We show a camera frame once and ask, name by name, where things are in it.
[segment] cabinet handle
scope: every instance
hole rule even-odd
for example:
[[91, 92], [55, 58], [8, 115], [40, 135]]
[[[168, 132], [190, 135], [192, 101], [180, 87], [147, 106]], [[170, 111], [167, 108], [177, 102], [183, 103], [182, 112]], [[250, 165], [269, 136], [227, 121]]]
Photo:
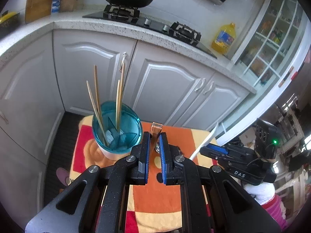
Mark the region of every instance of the cabinet handle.
[[214, 86], [214, 82], [212, 81], [212, 83], [211, 83], [209, 89], [206, 90], [206, 91], [203, 93], [203, 95], [206, 95], [208, 92], [210, 92], [210, 91], [212, 90], [213, 86]]
[[195, 92], [198, 92], [203, 87], [203, 84], [205, 83], [205, 81], [206, 79], [203, 78], [201, 85], [197, 89], [195, 89]]
[[0, 117], [5, 121], [6, 124], [9, 124], [9, 121], [7, 120], [7, 118], [5, 117], [5, 115], [1, 110], [0, 110]]
[[127, 56], [127, 53], [124, 52], [124, 53], [123, 53], [123, 58], [122, 58], [122, 61], [121, 61], [121, 65], [120, 65], [120, 72], [122, 71], [122, 67], [123, 67], [123, 65], [125, 64], [125, 58], [126, 58], [126, 56]]

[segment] speckled countertop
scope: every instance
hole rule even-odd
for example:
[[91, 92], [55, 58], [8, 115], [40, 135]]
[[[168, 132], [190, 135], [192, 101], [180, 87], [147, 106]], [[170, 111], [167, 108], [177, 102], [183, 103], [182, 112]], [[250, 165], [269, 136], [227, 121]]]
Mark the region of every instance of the speckled countertop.
[[0, 40], [0, 70], [2, 66], [32, 41], [53, 29], [88, 30], [129, 37], [161, 46], [196, 60], [227, 76], [250, 92], [256, 93], [256, 90], [251, 85], [229, 70], [233, 64], [224, 56], [213, 52], [217, 56], [217, 59], [215, 59], [203, 51], [177, 39], [138, 26], [107, 20], [82, 18], [83, 15], [93, 12], [95, 11], [81, 10], [59, 13], [20, 26], [16, 31]]

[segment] white wall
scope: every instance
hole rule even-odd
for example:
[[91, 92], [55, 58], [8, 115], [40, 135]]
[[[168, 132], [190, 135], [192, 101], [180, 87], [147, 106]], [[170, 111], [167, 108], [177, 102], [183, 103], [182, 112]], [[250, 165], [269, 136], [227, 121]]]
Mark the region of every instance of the white wall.
[[[220, 26], [234, 22], [237, 36], [263, 0], [226, 0], [214, 5], [209, 0], [154, 0], [141, 8], [144, 14], [170, 22], [179, 21], [202, 33], [201, 42], [210, 45]], [[84, 0], [84, 8], [108, 4], [105, 0]]]

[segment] black floor mat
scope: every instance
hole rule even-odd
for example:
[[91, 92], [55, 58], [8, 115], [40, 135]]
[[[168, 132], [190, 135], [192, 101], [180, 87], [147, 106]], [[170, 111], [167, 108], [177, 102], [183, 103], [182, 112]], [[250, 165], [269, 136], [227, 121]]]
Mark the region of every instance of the black floor mat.
[[57, 178], [56, 170], [62, 167], [70, 171], [73, 151], [79, 133], [78, 125], [82, 118], [81, 115], [65, 112], [59, 125], [45, 174], [44, 206], [59, 194], [60, 188], [65, 188]]

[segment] teal cup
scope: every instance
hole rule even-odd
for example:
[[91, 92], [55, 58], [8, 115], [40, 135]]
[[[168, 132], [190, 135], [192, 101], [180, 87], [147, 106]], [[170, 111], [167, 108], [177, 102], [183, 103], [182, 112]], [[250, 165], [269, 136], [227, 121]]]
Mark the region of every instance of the teal cup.
[[127, 105], [122, 104], [120, 132], [116, 130], [116, 102], [104, 102], [101, 106], [103, 128], [108, 146], [103, 143], [103, 134], [96, 116], [93, 116], [92, 130], [94, 138], [102, 153], [111, 160], [118, 160], [130, 154], [134, 145], [142, 139], [142, 123], [137, 114]]

